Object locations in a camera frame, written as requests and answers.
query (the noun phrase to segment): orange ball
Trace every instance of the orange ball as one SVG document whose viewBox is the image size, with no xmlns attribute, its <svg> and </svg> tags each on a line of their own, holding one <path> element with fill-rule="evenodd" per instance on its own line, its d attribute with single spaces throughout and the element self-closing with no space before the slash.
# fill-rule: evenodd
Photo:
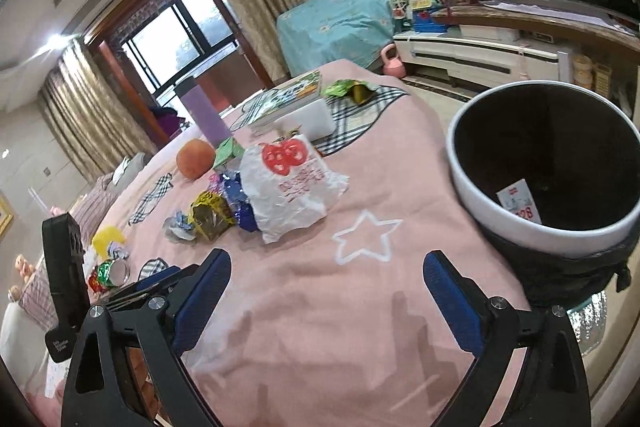
<svg viewBox="0 0 640 427">
<path fill-rule="evenodd" d="M 207 142 L 198 139 L 184 144 L 175 157 L 178 171 L 190 180 L 200 178 L 212 168 L 215 161 L 216 150 Z"/>
</svg>

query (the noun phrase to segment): silver screw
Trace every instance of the silver screw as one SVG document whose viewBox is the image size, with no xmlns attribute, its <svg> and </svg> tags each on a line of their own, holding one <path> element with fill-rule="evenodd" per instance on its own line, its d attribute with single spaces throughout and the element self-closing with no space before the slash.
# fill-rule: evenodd
<svg viewBox="0 0 640 427">
<path fill-rule="evenodd" d="M 557 304 L 554 306 L 551 306 L 551 312 L 556 317 L 564 317 L 566 315 L 566 311 L 564 311 L 564 308 L 562 308 L 562 306 L 558 306 Z"/>
<path fill-rule="evenodd" d="M 89 316 L 92 319 L 95 319 L 104 313 L 104 308 L 98 304 L 97 306 L 93 306 L 89 309 Z"/>
<path fill-rule="evenodd" d="M 491 306 L 497 310 L 503 310 L 507 307 L 507 299 L 504 297 L 491 297 L 489 302 L 491 302 Z"/>
<path fill-rule="evenodd" d="M 149 307 L 152 310 L 159 310 L 160 308 L 162 308 L 162 306 L 164 306 L 164 298 L 162 297 L 153 297 L 149 301 Z"/>
</svg>

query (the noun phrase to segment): white paper tag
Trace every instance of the white paper tag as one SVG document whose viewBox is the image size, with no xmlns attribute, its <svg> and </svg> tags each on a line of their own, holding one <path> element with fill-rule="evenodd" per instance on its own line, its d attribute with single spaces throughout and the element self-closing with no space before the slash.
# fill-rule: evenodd
<svg viewBox="0 0 640 427">
<path fill-rule="evenodd" d="M 503 208 L 528 221 L 542 225 L 538 208 L 533 201 L 529 186 L 524 179 L 497 192 L 498 201 Z"/>
</svg>

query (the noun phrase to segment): book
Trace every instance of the book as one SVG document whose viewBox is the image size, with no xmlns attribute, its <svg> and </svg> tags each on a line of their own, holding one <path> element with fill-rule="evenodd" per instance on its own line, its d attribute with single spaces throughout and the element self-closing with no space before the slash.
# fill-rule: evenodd
<svg viewBox="0 0 640 427">
<path fill-rule="evenodd" d="M 257 102 L 258 107 L 245 123 L 254 134 L 270 130 L 270 124 L 306 104 L 321 98 L 321 73 L 312 71 L 286 87 L 268 90 Z"/>
</svg>

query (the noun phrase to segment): blue gripper pad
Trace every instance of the blue gripper pad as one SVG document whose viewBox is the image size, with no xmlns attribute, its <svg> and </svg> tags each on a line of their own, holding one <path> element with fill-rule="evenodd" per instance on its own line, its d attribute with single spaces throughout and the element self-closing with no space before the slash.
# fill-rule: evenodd
<svg viewBox="0 0 640 427">
<path fill-rule="evenodd" d="M 172 347 L 178 357 L 195 347 L 231 278 L 231 258 L 226 251 L 220 250 L 208 266 L 207 261 L 192 276 L 201 279 L 175 317 Z"/>
<path fill-rule="evenodd" d="M 162 270 L 161 272 L 154 273 L 146 279 L 138 281 L 138 283 L 136 284 L 136 291 L 146 290 L 147 288 L 149 288 L 149 286 L 153 286 L 162 279 L 165 279 L 170 275 L 173 275 L 174 273 L 178 273 L 179 271 L 180 268 L 178 268 L 177 266 L 170 266 L 169 268 Z"/>
<path fill-rule="evenodd" d="M 480 357 L 484 349 L 480 317 L 435 252 L 424 258 L 422 274 L 460 349 Z"/>
</svg>

